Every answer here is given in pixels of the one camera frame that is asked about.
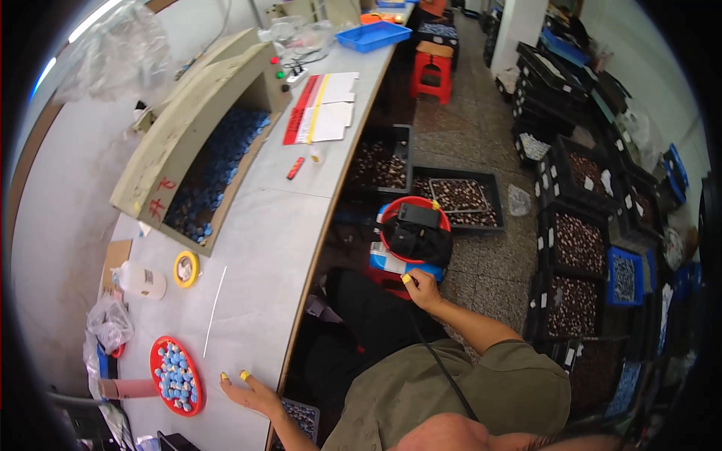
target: white plastic bottle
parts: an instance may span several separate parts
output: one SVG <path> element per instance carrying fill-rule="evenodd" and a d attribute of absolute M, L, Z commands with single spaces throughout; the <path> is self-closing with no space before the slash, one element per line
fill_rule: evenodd
<path fill-rule="evenodd" d="M 168 282 L 159 271 L 143 268 L 137 263 L 125 261 L 120 268 L 112 268 L 113 281 L 126 293 L 150 299 L 162 299 Z"/>

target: pink cylinder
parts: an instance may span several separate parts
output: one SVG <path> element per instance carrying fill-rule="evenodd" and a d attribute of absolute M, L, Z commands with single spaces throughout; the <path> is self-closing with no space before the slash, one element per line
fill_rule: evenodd
<path fill-rule="evenodd" d="M 158 396 L 153 379 L 101 379 L 100 395 L 105 399 L 153 398 Z"/>

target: white pillar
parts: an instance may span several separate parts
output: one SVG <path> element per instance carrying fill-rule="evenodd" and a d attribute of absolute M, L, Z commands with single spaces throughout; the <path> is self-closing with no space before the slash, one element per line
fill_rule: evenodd
<path fill-rule="evenodd" d="M 519 41 L 536 47 L 542 32 L 547 0 L 506 0 L 499 26 L 491 71 L 496 77 L 501 71 L 516 65 Z"/>

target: man's right hand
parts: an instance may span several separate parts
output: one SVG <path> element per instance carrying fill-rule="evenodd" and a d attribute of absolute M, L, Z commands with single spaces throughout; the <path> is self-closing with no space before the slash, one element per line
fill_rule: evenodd
<path fill-rule="evenodd" d="M 411 280 L 407 281 L 404 286 L 416 305 L 431 312 L 435 306 L 443 302 L 444 299 L 439 293 L 434 276 L 418 268 L 412 269 L 407 274 L 411 276 Z"/>

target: red round tray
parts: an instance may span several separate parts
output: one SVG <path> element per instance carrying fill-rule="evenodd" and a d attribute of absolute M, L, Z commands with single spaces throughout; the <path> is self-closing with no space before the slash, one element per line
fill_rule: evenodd
<path fill-rule="evenodd" d="M 188 362 L 188 368 L 193 372 L 193 380 L 196 381 L 196 391 L 198 392 L 198 402 L 194 403 L 190 399 L 188 399 L 188 403 L 191 404 L 191 411 L 186 412 L 182 408 L 175 408 L 173 405 L 173 401 L 168 401 L 161 395 L 161 389 L 158 387 L 158 383 L 160 382 L 160 377 L 155 375 L 156 368 L 160 368 L 160 365 L 163 363 L 163 358 L 158 355 L 158 349 L 165 348 L 168 345 L 168 342 L 171 342 L 172 344 L 175 344 L 178 348 L 180 348 L 181 351 L 186 355 L 186 362 Z M 177 413 L 181 416 L 193 416 L 196 413 L 200 412 L 203 408 L 203 392 L 201 389 L 201 376 L 198 373 L 198 370 L 196 369 L 196 365 L 193 363 L 193 359 L 191 359 L 191 355 L 181 346 L 180 343 L 178 343 L 178 340 L 176 340 L 173 337 L 169 336 L 162 336 L 158 338 L 155 343 L 153 343 L 152 348 L 150 349 L 150 376 L 153 378 L 153 382 L 155 382 L 155 391 L 158 392 L 158 397 L 165 403 L 165 405 L 173 412 Z"/>

